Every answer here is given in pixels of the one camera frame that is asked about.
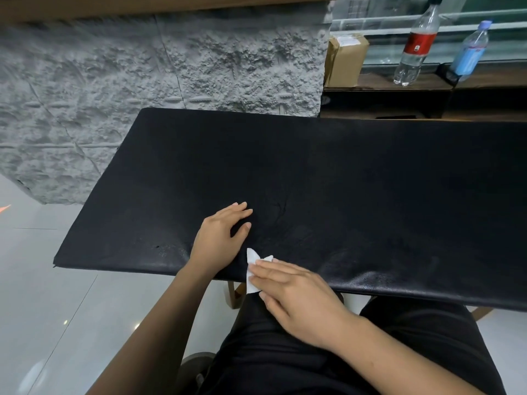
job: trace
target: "blue label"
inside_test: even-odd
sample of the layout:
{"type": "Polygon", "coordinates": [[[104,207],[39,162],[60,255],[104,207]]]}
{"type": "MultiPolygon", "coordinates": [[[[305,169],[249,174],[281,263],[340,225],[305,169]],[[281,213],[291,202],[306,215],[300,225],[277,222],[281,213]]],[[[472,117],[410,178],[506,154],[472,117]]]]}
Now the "blue label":
{"type": "Polygon", "coordinates": [[[484,52],[485,48],[463,48],[452,62],[451,71],[458,76],[470,75],[484,52]]]}

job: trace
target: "cardboard box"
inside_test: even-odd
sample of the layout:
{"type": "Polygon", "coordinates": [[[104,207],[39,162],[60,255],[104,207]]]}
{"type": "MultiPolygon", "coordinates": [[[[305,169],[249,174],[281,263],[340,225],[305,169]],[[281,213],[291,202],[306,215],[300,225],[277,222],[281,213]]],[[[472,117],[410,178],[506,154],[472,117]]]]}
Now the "cardboard box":
{"type": "Polygon", "coordinates": [[[369,42],[355,33],[331,37],[326,54],[324,87],[355,87],[369,42]]]}

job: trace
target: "black pants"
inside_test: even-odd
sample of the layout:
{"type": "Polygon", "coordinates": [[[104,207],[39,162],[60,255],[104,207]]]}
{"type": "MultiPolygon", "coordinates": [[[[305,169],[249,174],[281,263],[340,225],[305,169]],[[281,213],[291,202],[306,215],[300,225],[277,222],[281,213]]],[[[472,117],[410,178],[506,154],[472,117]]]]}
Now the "black pants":
{"type": "MultiPolygon", "coordinates": [[[[505,394],[500,375],[463,305],[377,297],[361,316],[486,394],[505,394]]],[[[257,293],[246,296],[200,394],[377,391],[342,359],[285,332],[257,293]]]]}

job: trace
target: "plastic bottle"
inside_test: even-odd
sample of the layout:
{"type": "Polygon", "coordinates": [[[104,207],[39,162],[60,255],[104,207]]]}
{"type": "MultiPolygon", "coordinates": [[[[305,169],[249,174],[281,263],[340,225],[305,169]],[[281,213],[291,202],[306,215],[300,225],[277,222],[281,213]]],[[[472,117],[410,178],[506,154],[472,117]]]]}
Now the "plastic bottle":
{"type": "Polygon", "coordinates": [[[394,83],[403,86],[412,84],[421,71],[421,65],[438,35],[440,18],[439,5],[443,0],[430,0],[430,6],[410,31],[400,64],[395,70],[394,83]]]}
{"type": "Polygon", "coordinates": [[[489,44],[487,31],[491,24],[491,20],[481,21],[478,30],[463,40],[461,50],[448,68],[447,74],[450,80],[463,81],[470,76],[489,44]]]}

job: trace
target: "right hand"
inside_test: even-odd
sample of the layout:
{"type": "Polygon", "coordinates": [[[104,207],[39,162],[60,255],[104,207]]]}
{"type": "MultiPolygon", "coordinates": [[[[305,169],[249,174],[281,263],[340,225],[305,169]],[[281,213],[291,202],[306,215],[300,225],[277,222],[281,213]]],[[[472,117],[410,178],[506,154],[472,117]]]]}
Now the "right hand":
{"type": "Polygon", "coordinates": [[[335,352],[357,315],[349,312],[318,274],[274,259],[250,264],[250,282],[262,290],[267,310],[292,336],[335,352]]]}

